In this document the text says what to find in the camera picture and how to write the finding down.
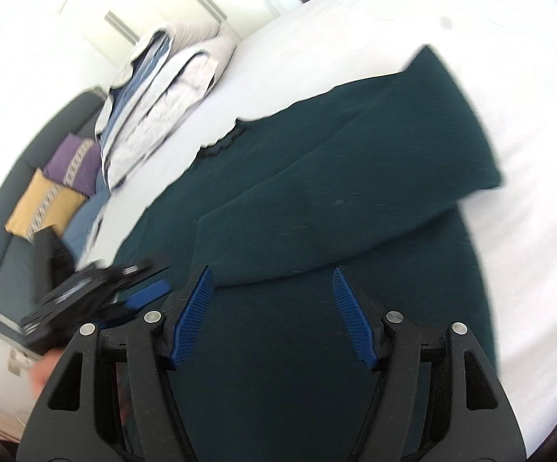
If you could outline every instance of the mattress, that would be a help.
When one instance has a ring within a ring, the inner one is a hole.
[[[338,84],[403,70],[431,44],[504,177],[500,189],[460,206],[490,297],[500,378],[532,453],[557,424],[557,32],[514,22],[470,0],[312,0],[271,22],[237,48],[211,95],[112,196],[82,263],[111,262],[144,209],[237,117],[268,116]]]

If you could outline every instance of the green sweater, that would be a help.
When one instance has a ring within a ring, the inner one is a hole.
[[[339,263],[417,323],[464,322],[494,362],[456,202],[499,183],[475,115],[428,48],[404,72],[238,120],[200,151],[116,258],[167,255],[175,288],[198,263],[215,272],[193,356],[171,376],[200,461],[346,460],[376,377],[333,301]]]

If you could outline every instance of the garment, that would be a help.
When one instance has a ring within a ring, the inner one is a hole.
[[[153,30],[117,74],[95,134],[113,191],[162,144],[221,77],[236,38],[219,24]]]
[[[456,202],[500,183],[481,128],[430,49],[257,121],[237,121],[146,210],[116,262],[165,254],[218,288],[170,380],[206,461],[344,461],[375,374],[333,301],[347,264],[392,310],[462,321],[494,362],[478,261]],[[415,424],[421,429],[418,405]]]

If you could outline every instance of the gray sofa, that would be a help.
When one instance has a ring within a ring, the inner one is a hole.
[[[43,168],[67,134],[94,138],[94,126],[105,101],[101,89],[82,92],[45,125],[15,162],[0,187],[0,337],[25,347],[19,322],[36,308],[33,245],[5,231],[37,168]]]

